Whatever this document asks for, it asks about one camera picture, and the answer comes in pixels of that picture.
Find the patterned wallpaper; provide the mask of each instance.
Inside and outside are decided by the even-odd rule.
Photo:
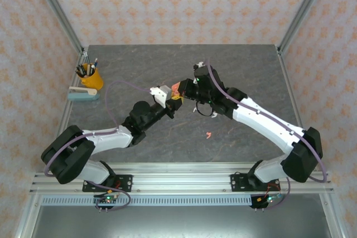
[[[14,237],[77,55],[46,0],[0,3],[0,236]]]
[[[357,236],[357,0],[316,0],[284,60],[304,125],[321,132],[324,162]]]
[[[302,0],[59,0],[83,46],[280,43]]]

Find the orange object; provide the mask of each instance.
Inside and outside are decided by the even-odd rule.
[[[83,64],[84,69],[87,70],[88,64]],[[91,89],[97,89],[100,90],[103,85],[103,79],[99,74],[98,68],[95,68],[94,74],[92,74],[90,77],[79,77],[81,80],[82,85],[84,85],[86,88],[91,88]]]

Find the pencil cup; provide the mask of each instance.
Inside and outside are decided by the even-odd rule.
[[[84,69],[87,70],[88,64],[83,64]],[[98,72],[98,68],[94,69],[94,73],[90,77],[79,77],[81,80],[82,85],[86,88],[97,89],[100,90],[103,85],[103,79]]]

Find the granite surface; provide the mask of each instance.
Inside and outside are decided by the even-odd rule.
[[[225,86],[247,93],[259,105],[292,124],[293,107],[281,66],[273,45],[117,45],[89,46],[91,60],[98,58],[104,80],[100,98],[73,103],[69,125],[81,129],[114,127],[108,116],[104,95],[114,80],[125,80],[142,88],[171,85],[193,79],[193,65],[210,59]],[[150,94],[125,84],[112,87],[108,106],[121,123],[135,102]],[[216,118],[193,113],[195,102],[185,100],[172,120],[168,116],[146,131],[137,146],[108,150],[91,159],[106,162],[255,162],[279,156],[281,151],[270,140],[250,127],[219,115]],[[201,106],[203,113],[210,108]],[[211,132],[209,139],[206,132]]]

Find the stapler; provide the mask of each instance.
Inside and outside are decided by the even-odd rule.
[[[99,93],[96,89],[78,88],[70,86],[67,99],[71,101],[91,101],[97,100]]]

